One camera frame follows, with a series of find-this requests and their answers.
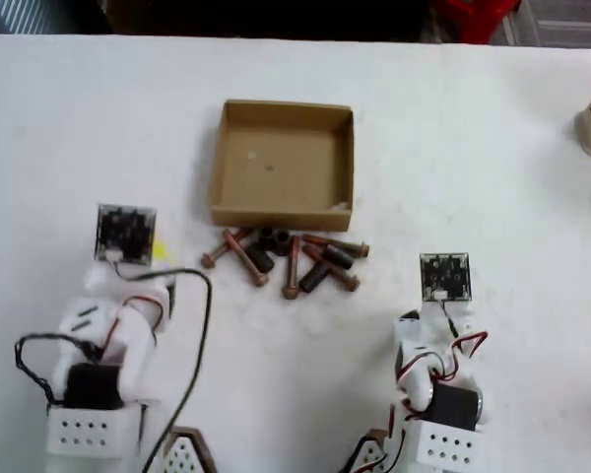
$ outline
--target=black circuit board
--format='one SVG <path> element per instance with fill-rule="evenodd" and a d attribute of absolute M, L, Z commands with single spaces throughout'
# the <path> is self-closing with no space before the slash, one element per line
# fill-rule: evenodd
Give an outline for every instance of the black circuit board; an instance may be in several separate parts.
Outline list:
<path fill-rule="evenodd" d="M 470 301 L 468 253 L 421 254 L 423 301 Z"/>
<path fill-rule="evenodd" d="M 109 249 L 120 250 L 122 263 L 151 265 L 156 236 L 156 210 L 99 205 L 95 259 L 105 260 Z"/>

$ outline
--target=copper screw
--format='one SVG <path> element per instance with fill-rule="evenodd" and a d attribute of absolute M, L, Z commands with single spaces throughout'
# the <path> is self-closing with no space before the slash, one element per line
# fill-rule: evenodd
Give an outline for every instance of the copper screw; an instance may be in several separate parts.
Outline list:
<path fill-rule="evenodd" d="M 239 229 L 234 234 L 234 239 L 236 241 L 241 241 L 245 237 L 249 236 L 252 233 L 252 229 Z M 206 269 L 212 269 L 215 267 L 215 263 L 217 260 L 221 258 L 224 254 L 230 251 L 230 247 L 227 243 L 223 243 L 221 246 L 213 249 L 210 253 L 204 253 L 201 256 L 201 265 Z"/>
<path fill-rule="evenodd" d="M 339 241 L 338 239 L 324 238 L 323 236 L 309 234 L 303 235 L 302 239 L 307 243 L 315 243 L 321 245 L 332 244 L 333 246 L 336 246 L 338 248 L 346 249 L 350 253 L 354 254 L 357 258 L 367 258 L 367 255 L 370 253 L 370 247 L 365 243 L 346 243 L 345 241 Z"/>
<path fill-rule="evenodd" d="M 342 268 L 326 261 L 326 259 L 322 257 L 322 252 L 317 247 L 313 246 L 312 244 L 306 244 L 302 247 L 302 251 L 311 259 L 326 263 L 330 269 L 331 276 L 341 282 L 344 285 L 344 288 L 346 288 L 346 291 L 354 292 L 357 290 L 360 284 L 357 276 L 351 276 Z"/>
<path fill-rule="evenodd" d="M 247 272 L 252 277 L 254 284 L 258 287 L 265 286 L 268 281 L 267 275 L 261 273 L 258 270 L 258 268 L 254 265 L 252 260 L 249 259 L 249 256 L 247 256 L 247 253 L 245 253 L 245 250 L 241 248 L 240 244 L 238 244 L 238 241 L 234 239 L 234 236 L 230 233 L 230 230 L 228 229 L 224 230 L 224 240 L 226 241 L 230 249 L 232 249 L 236 253 L 238 259 L 240 259 L 240 261 L 243 263 L 243 266 L 245 266 L 245 269 L 247 269 Z"/>
<path fill-rule="evenodd" d="M 297 256 L 299 255 L 299 236 L 292 237 L 292 247 L 289 254 L 289 265 L 287 269 L 287 284 L 283 288 L 285 299 L 297 298 L 299 287 L 297 286 Z"/>

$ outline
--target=brown cardboard tray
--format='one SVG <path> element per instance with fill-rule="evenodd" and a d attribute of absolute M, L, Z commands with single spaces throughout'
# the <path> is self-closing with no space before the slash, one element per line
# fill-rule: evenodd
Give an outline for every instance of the brown cardboard tray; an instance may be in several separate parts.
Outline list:
<path fill-rule="evenodd" d="M 210 185 L 214 223 L 347 230 L 353 142 L 347 106 L 227 101 Z"/>

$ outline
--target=white plastic bracket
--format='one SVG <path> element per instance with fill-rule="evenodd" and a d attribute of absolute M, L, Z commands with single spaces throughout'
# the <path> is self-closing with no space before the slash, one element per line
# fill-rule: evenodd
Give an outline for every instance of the white plastic bracket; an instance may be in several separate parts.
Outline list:
<path fill-rule="evenodd" d="M 163 473 L 204 473 L 193 442 L 188 437 L 175 439 L 164 459 Z"/>
<path fill-rule="evenodd" d="M 427 421 L 411 421 L 406 428 L 405 465 L 419 463 L 454 473 L 485 471 L 481 434 Z"/>
<path fill-rule="evenodd" d="M 113 411 L 51 407 L 46 450 L 52 455 L 87 458 L 137 456 L 141 418 L 140 404 Z"/>
<path fill-rule="evenodd" d="M 355 458 L 355 463 L 351 467 L 351 473 L 359 470 L 360 468 L 366 466 L 370 463 L 376 463 L 376 461 L 380 460 L 383 456 L 383 450 L 376 440 L 366 440 L 362 445 L 359 453 L 357 454 L 357 458 Z M 384 462 L 381 461 L 377 463 L 372 469 L 368 470 L 368 473 L 375 473 L 379 471 L 385 471 Z"/>

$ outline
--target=white table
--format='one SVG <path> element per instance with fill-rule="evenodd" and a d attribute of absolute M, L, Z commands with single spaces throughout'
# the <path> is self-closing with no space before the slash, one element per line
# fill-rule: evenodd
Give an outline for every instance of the white table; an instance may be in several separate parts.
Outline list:
<path fill-rule="evenodd" d="M 571 131 L 591 51 L 70 36 L 0 37 L 0 471 L 41 468 L 44 401 L 13 343 L 54 329 L 81 294 L 97 204 L 157 207 L 186 264 L 219 239 L 206 192 L 230 98 L 354 109 L 345 237 L 372 252 L 351 296 L 326 283 L 285 302 L 283 262 L 261 290 L 231 256 L 212 271 L 206 363 L 181 423 L 220 471 L 337 471 L 385 426 L 391 320 L 421 303 L 418 254 L 468 251 L 491 333 L 487 471 L 591 472 L 591 158 Z M 204 297 L 190 278 L 178 292 L 148 373 L 171 406 Z M 28 350 L 46 373 L 55 354 Z"/>

